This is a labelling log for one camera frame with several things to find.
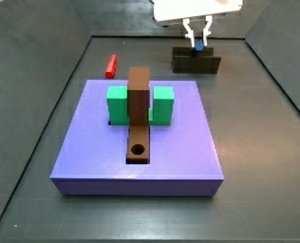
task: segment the gray floor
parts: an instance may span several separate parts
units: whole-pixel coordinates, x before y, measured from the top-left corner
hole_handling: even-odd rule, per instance
[[[300,116],[243,41],[210,40],[218,74],[172,74],[176,39],[92,39],[0,221],[0,241],[300,239]],[[195,80],[224,182],[214,197],[61,196],[48,179],[87,79]]]

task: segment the brown wooden block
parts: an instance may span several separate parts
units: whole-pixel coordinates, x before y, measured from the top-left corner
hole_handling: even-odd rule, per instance
[[[150,106],[150,68],[143,66],[130,67],[127,83],[127,111],[130,126],[148,125]]]
[[[130,126],[126,153],[127,164],[150,163],[148,132],[148,126]]]

